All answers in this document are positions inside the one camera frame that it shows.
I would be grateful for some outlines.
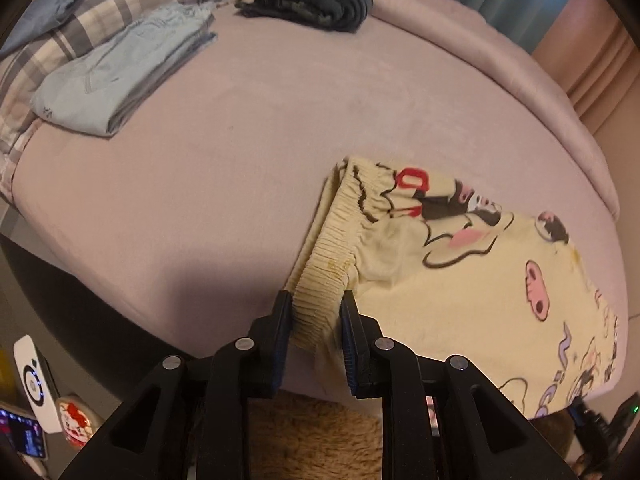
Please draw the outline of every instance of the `folded dark jeans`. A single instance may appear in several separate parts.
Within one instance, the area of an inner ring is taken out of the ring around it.
[[[373,0],[254,0],[236,2],[242,15],[269,16],[324,30],[356,32]]]

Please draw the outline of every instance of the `white remote control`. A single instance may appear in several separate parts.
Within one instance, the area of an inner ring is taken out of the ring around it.
[[[47,363],[41,359],[33,340],[26,335],[14,344],[15,364],[33,413],[46,433],[60,433],[55,403],[55,387],[47,384]]]

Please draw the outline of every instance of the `metal pin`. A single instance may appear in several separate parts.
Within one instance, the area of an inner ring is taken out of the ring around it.
[[[456,370],[464,370],[469,366],[469,361],[462,357],[462,355],[454,355],[450,360],[449,364],[453,366]]]
[[[389,337],[380,337],[376,339],[374,344],[381,350],[391,350],[396,345],[394,340]]]
[[[250,337],[241,337],[236,341],[236,348],[238,350],[251,350],[255,346],[254,340]]]
[[[166,370],[175,370],[178,366],[180,366],[181,362],[182,359],[180,359],[177,355],[169,355],[168,357],[164,358],[164,361],[162,361],[162,368],[165,368]]]

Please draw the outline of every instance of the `mattress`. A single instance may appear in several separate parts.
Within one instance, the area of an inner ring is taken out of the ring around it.
[[[218,41],[113,139],[44,123],[20,159],[18,209],[85,285],[168,343],[212,354],[269,311],[328,171],[346,155],[392,158],[562,219],[618,314],[618,364],[596,393],[615,385],[627,313],[612,213],[522,100],[374,17],[327,34],[222,7],[213,28]],[[293,350],[284,387],[326,397],[312,368]]]

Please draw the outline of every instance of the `plaid pillow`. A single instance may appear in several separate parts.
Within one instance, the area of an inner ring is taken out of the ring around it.
[[[29,103],[42,80],[84,56],[142,14],[174,0],[85,0],[62,27],[0,62],[0,192],[13,201],[12,179],[25,145],[40,125]],[[183,4],[209,0],[177,0]]]

